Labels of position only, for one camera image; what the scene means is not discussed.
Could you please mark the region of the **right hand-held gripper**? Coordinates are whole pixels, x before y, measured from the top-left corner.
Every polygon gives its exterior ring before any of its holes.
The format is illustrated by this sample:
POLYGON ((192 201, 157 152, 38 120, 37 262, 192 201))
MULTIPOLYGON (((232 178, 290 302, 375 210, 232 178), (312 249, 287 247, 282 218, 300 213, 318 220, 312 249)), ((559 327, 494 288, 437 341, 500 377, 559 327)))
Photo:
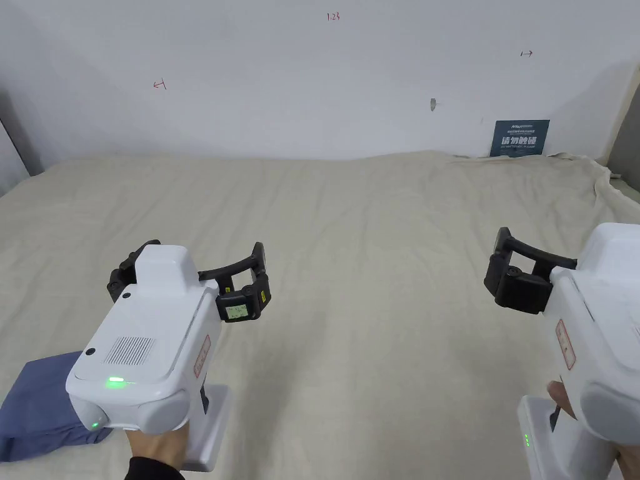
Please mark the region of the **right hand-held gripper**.
POLYGON ((545 397, 519 402, 531 478, 608 479, 614 446, 639 443, 639 226, 596 226, 578 260, 523 243, 502 226, 484 285, 503 308, 543 312, 544 338, 574 410, 568 415, 545 397), (510 265, 514 253, 534 261, 532 272, 510 265))

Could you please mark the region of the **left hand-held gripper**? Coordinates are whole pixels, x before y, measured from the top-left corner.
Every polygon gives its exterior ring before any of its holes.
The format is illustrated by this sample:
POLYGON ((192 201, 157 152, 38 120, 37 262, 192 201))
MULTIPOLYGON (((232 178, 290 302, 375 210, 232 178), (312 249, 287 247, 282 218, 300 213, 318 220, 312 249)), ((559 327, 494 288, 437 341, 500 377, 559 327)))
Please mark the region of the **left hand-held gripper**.
POLYGON ((207 382, 208 367, 221 321, 255 321, 270 302, 265 258, 256 242, 248 257, 197 272, 182 246, 153 239, 130 252, 107 283, 111 310, 66 378, 84 427, 157 435, 188 424, 185 469, 212 471, 233 395, 207 382), (252 283, 235 289, 244 271, 252 283))

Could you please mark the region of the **person's right hand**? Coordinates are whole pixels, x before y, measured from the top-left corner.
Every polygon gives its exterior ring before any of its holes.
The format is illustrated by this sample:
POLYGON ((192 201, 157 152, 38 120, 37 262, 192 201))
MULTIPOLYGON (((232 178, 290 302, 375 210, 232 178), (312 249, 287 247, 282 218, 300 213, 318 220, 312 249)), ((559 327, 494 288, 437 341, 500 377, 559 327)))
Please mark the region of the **person's right hand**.
MULTIPOLYGON (((550 398, 573 419, 577 419, 568 394, 561 381, 551 381, 546 386, 550 398)), ((614 446, 616 460, 623 479, 639 479, 639 446, 614 446)))

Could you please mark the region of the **person's left hand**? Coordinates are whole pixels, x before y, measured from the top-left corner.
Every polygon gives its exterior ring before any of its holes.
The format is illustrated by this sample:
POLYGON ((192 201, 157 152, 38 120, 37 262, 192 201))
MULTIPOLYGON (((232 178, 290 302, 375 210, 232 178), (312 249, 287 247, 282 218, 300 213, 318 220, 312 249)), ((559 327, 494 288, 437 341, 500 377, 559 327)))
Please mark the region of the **person's left hand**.
POLYGON ((133 457, 158 461, 180 471, 186 459, 189 423, 168 432, 152 435, 139 430, 125 430, 133 457))

